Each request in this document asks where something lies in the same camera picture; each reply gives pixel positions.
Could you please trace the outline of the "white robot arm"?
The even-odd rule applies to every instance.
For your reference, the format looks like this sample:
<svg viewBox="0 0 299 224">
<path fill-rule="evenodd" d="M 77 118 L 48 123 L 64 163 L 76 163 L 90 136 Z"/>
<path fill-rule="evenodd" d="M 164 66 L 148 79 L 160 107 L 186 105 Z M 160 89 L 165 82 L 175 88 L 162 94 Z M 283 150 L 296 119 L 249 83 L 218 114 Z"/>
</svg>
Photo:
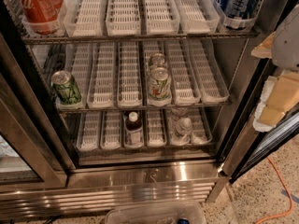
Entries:
<svg viewBox="0 0 299 224">
<path fill-rule="evenodd" d="M 269 132 L 299 102 L 299 5 L 296 5 L 275 32 L 251 51 L 257 58 L 268 58 L 283 69 L 278 77 L 264 83 L 254 114 L 253 127 Z"/>
</svg>

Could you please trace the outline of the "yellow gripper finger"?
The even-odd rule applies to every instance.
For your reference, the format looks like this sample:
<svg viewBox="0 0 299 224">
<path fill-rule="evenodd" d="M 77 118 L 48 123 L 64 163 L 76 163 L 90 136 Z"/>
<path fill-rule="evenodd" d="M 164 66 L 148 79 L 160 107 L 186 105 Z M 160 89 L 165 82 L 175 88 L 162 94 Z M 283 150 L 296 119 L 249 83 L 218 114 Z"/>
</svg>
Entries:
<svg viewBox="0 0 299 224">
<path fill-rule="evenodd" d="M 263 85 L 253 121 L 258 132 L 269 132 L 277 126 L 299 102 L 299 74 L 283 73 L 279 77 L 269 76 Z"/>
<path fill-rule="evenodd" d="M 272 58 L 272 45 L 274 41 L 275 33 L 270 34 L 262 43 L 255 47 L 251 51 L 251 55 L 256 58 L 266 59 Z"/>
</svg>

